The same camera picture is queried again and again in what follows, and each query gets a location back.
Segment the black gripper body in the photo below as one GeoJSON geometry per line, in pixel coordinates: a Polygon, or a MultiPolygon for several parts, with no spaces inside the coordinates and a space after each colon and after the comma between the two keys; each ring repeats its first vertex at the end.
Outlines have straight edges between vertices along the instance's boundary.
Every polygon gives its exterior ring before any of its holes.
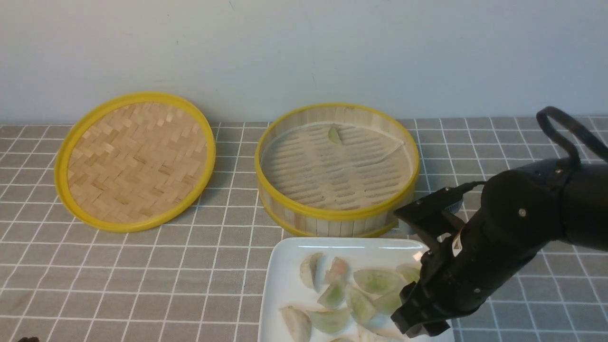
{"type": "Polygon", "coordinates": [[[416,228],[428,251],[421,258],[419,281],[401,290],[402,305],[391,320],[402,335],[439,336],[447,321],[469,316],[542,247],[528,235],[491,223],[467,223],[443,242],[423,228],[416,228]]]}

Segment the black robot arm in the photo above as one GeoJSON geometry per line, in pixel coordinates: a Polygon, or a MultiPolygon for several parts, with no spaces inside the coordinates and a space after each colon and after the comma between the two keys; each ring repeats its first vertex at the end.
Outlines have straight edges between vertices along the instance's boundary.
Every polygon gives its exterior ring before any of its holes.
{"type": "Polygon", "coordinates": [[[566,158],[439,189],[395,210],[428,246],[419,280],[401,290],[391,314],[402,335],[441,335],[549,242],[607,250],[607,146],[556,107],[536,120],[566,158]]]}

